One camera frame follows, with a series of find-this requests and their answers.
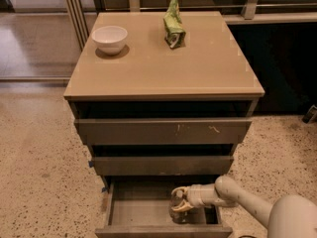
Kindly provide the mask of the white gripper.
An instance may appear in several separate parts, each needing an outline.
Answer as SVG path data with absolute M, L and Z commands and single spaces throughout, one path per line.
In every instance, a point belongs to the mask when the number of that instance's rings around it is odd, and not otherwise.
M 177 196 L 186 195 L 187 198 L 187 200 L 174 200 L 171 205 L 173 212 L 186 212 L 193 207 L 198 208 L 214 205 L 217 199 L 215 185 L 213 183 L 194 184 L 190 187 L 180 186 L 175 188 L 171 194 Z

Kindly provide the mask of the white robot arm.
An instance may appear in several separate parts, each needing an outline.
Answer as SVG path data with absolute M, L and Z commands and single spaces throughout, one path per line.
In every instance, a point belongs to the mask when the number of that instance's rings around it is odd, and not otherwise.
M 300 195 L 285 195 L 270 204 L 232 178 L 220 176 L 214 183 L 177 187 L 171 196 L 179 199 L 179 204 L 171 208 L 173 212 L 241 205 L 267 230 L 267 238 L 317 238 L 317 205 Z

